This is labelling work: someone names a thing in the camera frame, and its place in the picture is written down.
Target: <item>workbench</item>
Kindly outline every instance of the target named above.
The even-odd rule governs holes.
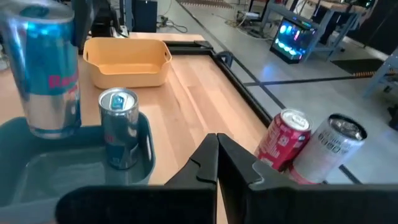
[[[204,40],[200,35],[135,33],[131,38],[168,41]],[[226,133],[254,152],[266,127],[234,85],[206,55],[173,55],[167,81],[160,87],[135,88],[139,110],[150,123],[156,155],[149,184],[162,185],[188,161],[208,133]],[[99,125],[98,97],[85,62],[79,59],[83,126]],[[10,70],[0,73],[0,124],[24,116]],[[219,188],[217,223],[227,223]]]
[[[303,56],[303,59],[302,59],[303,62],[305,62],[309,58],[309,56],[311,55],[312,52],[328,52],[327,60],[329,60],[333,56],[333,54],[336,52],[336,50],[338,50],[338,46],[339,46],[340,42],[343,40],[344,36],[348,33],[348,31],[353,28],[353,26],[355,25],[359,16],[366,11],[366,9],[361,6],[352,6],[351,9],[347,12],[348,7],[349,7],[348,4],[342,4],[342,3],[338,3],[338,2],[330,2],[330,1],[321,0],[320,6],[327,8],[328,11],[326,12],[325,16],[323,17],[321,23],[317,24],[316,22],[313,22],[310,19],[302,17],[300,14],[307,2],[311,2],[315,5],[317,5],[318,0],[303,0],[305,2],[303,3],[299,14],[294,13],[294,10],[295,10],[299,0],[294,0],[294,2],[292,3],[292,6],[290,7],[290,10],[285,8],[285,6],[281,6],[280,4],[274,3],[274,1],[275,0],[270,0],[270,2],[268,3],[266,12],[264,13],[264,17],[262,19],[261,27],[264,27],[266,25],[266,23],[268,22],[267,20],[268,20],[269,14],[271,12],[276,12],[276,13],[280,14],[281,16],[286,17],[289,20],[292,20],[295,18],[298,20],[302,20],[306,23],[309,23],[312,25],[312,27],[314,29],[317,30],[316,33],[314,34],[311,42],[308,45],[307,53]],[[338,37],[334,40],[334,42],[331,45],[327,45],[327,46],[322,45],[322,46],[318,47],[317,45],[320,40],[320,37],[325,32],[325,28],[329,24],[329,22],[335,12],[350,13],[350,17],[348,18],[347,23],[345,25],[343,25],[343,27],[339,31]]]
[[[393,53],[385,59],[384,63],[376,71],[369,81],[369,85],[366,87],[363,97],[368,98],[375,90],[378,84],[385,84],[391,87],[397,87],[396,75],[395,77],[387,77],[386,74],[390,70],[395,70],[398,68],[398,47],[393,51]]]

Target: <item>pull tab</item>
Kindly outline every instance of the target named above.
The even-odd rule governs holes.
[[[120,95],[114,95],[111,99],[111,109],[112,110],[123,110],[124,108],[124,98]]]

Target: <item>coca-cola can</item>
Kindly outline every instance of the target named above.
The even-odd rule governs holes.
[[[319,184],[352,156],[367,136],[366,130],[352,118],[332,114],[318,127],[285,173],[299,184]]]
[[[312,122],[303,112],[284,109],[272,120],[254,155],[281,172],[308,142],[311,128]]]

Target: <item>basket handle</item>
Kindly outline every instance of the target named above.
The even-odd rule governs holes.
[[[172,58],[172,56],[169,53],[164,52],[164,58],[166,59],[166,61],[169,61]]]

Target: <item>silver can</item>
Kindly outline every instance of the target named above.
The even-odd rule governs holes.
[[[332,114],[318,127],[286,172],[299,184],[319,184],[352,156],[368,134],[355,120]]]
[[[131,90],[112,88],[100,94],[98,103],[108,162],[116,169],[128,169],[137,162],[139,150],[138,97]]]
[[[0,30],[30,130],[65,138],[81,125],[73,10],[49,0],[0,4]]]

